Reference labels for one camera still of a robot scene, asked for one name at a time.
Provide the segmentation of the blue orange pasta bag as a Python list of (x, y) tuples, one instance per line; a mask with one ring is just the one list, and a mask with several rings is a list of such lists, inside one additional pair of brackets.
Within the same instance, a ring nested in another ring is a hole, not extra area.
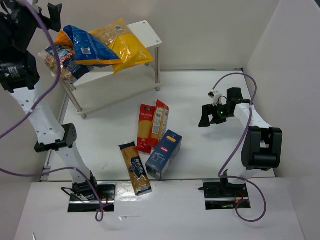
[(67, 25), (59, 32), (55, 44), (73, 48), (76, 63), (79, 65), (110, 66), (123, 62), (99, 39), (73, 25)]

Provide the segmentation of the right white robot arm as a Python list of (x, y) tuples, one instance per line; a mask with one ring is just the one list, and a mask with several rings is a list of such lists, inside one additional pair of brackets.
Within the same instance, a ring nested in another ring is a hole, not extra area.
[(281, 160), (283, 132), (272, 127), (256, 111), (249, 99), (244, 99), (241, 89), (232, 87), (227, 90), (226, 103), (222, 103), (222, 94), (211, 90), (208, 96), (211, 104), (201, 107), (202, 114), (198, 124), (200, 128), (219, 125), (228, 118), (237, 118), (244, 126), (245, 137), (240, 144), (241, 163), (231, 169), (222, 169), (221, 182), (238, 186), (260, 172), (278, 168)]

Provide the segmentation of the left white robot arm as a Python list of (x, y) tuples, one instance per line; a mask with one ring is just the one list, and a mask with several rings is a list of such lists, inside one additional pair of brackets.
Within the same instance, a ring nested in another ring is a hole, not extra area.
[(29, 120), (37, 135), (35, 151), (58, 153), (70, 171), (73, 196), (78, 200), (97, 200), (97, 181), (76, 146), (75, 125), (61, 125), (45, 100), (59, 83), (61, 72), (55, 74), (54, 84), (44, 91), (36, 58), (28, 51), (38, 28), (53, 42), (49, 30), (61, 30), (62, 5), (49, 3), (49, 17), (42, 14), (36, 0), (2, 0), (0, 6), (0, 84), (25, 112), (25, 117), (14, 127)]

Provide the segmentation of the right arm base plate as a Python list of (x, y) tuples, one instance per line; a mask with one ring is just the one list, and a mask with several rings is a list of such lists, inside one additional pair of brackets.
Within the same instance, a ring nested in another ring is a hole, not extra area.
[(204, 194), (206, 210), (250, 209), (250, 199), (246, 184), (223, 186), (219, 181), (203, 182), (198, 188)]

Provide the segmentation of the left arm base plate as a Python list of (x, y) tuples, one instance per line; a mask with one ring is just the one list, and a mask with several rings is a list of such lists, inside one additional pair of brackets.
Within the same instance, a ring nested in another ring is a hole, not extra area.
[[(61, 187), (61, 190), (69, 196), (69, 213), (97, 212), (100, 209), (99, 201), (95, 196), (88, 199), (76, 193), (69, 187)], [(97, 182), (97, 195), (102, 202), (104, 212), (114, 212), (115, 210), (116, 183), (107, 181)]]

